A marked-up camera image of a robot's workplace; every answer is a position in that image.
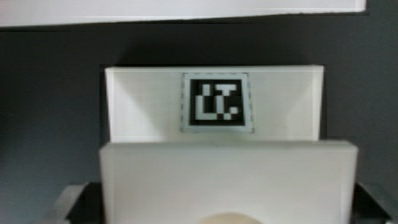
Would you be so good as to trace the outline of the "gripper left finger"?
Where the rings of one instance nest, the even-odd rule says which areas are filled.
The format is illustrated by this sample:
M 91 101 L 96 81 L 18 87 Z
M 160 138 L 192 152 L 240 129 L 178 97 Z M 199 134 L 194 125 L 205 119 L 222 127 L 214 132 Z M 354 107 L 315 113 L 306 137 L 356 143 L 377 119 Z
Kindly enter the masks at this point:
M 70 185 L 55 202 L 57 224 L 102 224 L 102 185 Z

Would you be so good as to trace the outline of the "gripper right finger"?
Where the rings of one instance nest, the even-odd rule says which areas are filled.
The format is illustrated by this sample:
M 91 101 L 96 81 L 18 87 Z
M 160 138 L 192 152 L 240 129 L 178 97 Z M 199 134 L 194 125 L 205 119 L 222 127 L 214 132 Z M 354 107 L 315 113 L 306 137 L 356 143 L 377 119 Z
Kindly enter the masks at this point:
M 398 200 L 375 183 L 357 183 L 354 224 L 398 224 Z

